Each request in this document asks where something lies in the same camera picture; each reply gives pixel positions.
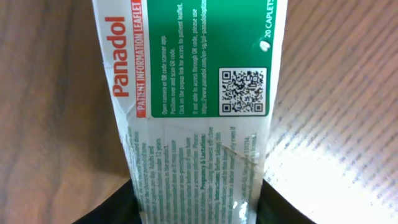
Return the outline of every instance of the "white packaging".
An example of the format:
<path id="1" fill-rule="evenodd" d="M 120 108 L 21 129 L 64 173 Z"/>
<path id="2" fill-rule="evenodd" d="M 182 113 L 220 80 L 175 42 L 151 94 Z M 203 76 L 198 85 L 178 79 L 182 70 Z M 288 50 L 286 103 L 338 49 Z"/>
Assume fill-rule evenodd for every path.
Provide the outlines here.
<path id="1" fill-rule="evenodd" d="M 255 223 L 287 0 L 93 0 L 146 223 Z"/>

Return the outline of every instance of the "qr code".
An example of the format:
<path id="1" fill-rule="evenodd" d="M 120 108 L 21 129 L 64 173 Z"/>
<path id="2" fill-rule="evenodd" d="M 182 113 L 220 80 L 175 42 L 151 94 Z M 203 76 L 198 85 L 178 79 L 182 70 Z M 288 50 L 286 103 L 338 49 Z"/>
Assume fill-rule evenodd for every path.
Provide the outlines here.
<path id="1" fill-rule="evenodd" d="M 220 68 L 220 116 L 266 114 L 266 68 Z"/>

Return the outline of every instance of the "wooden table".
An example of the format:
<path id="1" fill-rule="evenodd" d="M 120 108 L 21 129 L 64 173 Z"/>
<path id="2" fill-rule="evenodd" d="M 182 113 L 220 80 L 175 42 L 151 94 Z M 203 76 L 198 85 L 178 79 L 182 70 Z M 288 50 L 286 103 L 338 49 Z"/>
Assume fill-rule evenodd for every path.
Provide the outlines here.
<path id="1" fill-rule="evenodd" d="M 397 39 L 396 0 L 289 3 L 265 178 L 318 223 L 398 223 Z M 128 178 L 91 1 L 0 1 L 0 223 Z"/>

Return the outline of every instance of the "brown wood grain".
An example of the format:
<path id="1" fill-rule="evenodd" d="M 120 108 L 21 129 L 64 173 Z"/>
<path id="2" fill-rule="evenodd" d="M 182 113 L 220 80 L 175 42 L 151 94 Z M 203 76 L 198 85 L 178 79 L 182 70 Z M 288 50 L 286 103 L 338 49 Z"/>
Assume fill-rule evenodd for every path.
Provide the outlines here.
<path id="1" fill-rule="evenodd" d="M 398 223 L 397 62 L 398 1 L 289 1 L 266 180 L 314 221 Z M 0 1 L 0 223 L 128 178 L 91 1 Z"/>

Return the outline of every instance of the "panadol package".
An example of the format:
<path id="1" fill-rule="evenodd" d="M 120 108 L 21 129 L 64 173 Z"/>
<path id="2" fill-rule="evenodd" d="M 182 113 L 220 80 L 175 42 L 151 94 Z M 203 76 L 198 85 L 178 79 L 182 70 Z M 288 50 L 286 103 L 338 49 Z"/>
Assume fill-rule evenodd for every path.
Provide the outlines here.
<path id="1" fill-rule="evenodd" d="M 255 223 L 287 0 L 93 0 L 146 223 Z"/>

